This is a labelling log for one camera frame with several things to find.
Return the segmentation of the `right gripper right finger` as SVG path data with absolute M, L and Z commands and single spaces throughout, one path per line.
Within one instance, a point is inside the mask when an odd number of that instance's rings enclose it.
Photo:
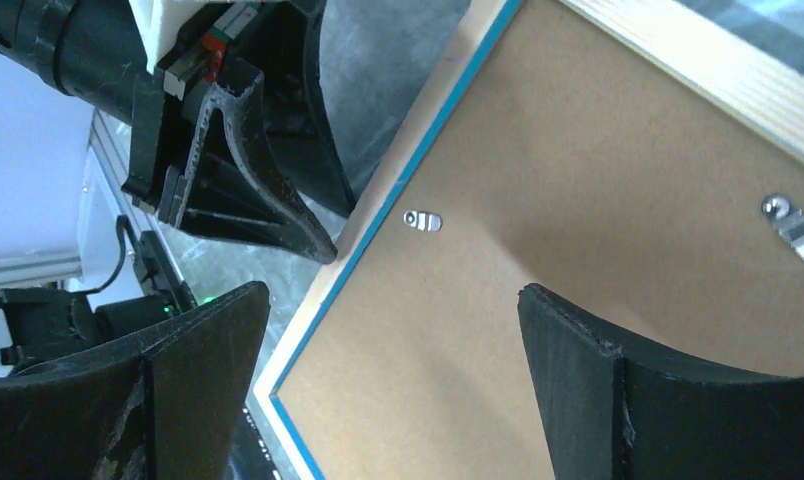
M 559 479 L 804 479 L 804 376 L 702 359 L 539 284 L 522 341 Z

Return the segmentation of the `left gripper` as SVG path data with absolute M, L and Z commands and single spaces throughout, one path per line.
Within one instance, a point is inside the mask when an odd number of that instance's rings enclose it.
M 333 262 L 334 240 L 306 202 L 339 210 L 339 159 L 320 136 L 273 131 L 264 73 L 233 52 L 250 28 L 231 38 L 217 25 L 262 5 L 183 6 L 0 1 L 0 54 L 133 127 L 122 189 L 135 206 L 197 237 Z M 200 83 L 212 86 L 184 118 L 189 98 L 163 84 L 192 52 L 202 60 Z M 213 77 L 216 59 L 229 65 Z

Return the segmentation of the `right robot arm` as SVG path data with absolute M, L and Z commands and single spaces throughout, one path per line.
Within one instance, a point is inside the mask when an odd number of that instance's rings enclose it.
M 268 297 L 1 289 L 0 479 L 270 478 L 242 411 Z M 537 284 L 518 314 L 557 478 L 804 479 L 804 377 L 676 351 Z

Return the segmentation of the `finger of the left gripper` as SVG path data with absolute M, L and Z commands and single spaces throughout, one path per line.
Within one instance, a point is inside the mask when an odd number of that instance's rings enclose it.
M 301 193 L 347 218 L 356 199 L 320 85 L 325 7 L 324 1 L 263 4 L 242 55 L 264 74 L 264 130 L 277 165 Z

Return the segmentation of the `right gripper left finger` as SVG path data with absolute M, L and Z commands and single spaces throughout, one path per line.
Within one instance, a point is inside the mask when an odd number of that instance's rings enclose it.
M 0 479 L 221 479 L 269 316 L 251 281 L 0 377 Z

